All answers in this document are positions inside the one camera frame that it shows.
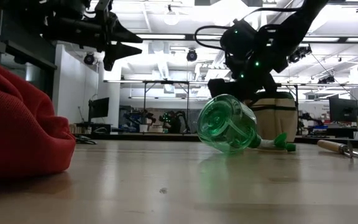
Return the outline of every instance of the wooden table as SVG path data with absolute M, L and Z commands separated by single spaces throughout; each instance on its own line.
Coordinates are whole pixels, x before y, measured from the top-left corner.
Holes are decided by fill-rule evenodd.
M 358 159 L 100 141 L 65 173 L 0 185 L 0 223 L 358 223 Z

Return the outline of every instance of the wooden handle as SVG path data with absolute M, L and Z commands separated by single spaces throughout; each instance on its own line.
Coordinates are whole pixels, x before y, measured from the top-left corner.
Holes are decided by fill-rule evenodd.
M 341 144 L 341 143 L 336 143 L 336 142 L 331 142 L 331 141 L 326 141 L 326 140 L 319 140 L 317 142 L 317 145 L 319 147 L 322 147 L 323 149 L 327 149 L 332 152 L 343 154 L 343 150 L 341 149 L 343 144 Z

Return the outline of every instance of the beige bag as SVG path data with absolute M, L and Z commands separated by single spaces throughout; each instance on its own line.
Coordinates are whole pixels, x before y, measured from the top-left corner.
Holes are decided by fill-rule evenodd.
M 279 134 L 287 133 L 288 142 L 295 140 L 298 116 L 290 93 L 259 93 L 258 100 L 247 105 L 256 115 L 258 134 L 262 139 L 273 140 Z

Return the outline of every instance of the green plastic bottle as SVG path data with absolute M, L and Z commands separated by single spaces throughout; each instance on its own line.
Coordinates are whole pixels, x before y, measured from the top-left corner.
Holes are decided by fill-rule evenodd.
M 198 117 L 198 136 L 201 141 L 223 153 L 234 154 L 247 147 L 295 151 L 287 143 L 287 134 L 275 140 L 263 140 L 257 134 L 254 112 L 234 96 L 219 95 L 210 100 Z

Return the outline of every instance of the beanbag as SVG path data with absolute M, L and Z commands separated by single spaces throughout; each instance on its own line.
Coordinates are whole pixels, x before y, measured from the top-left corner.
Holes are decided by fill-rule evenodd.
M 68 120 L 55 116 L 50 98 L 0 67 L 0 179 L 62 172 L 74 148 Z

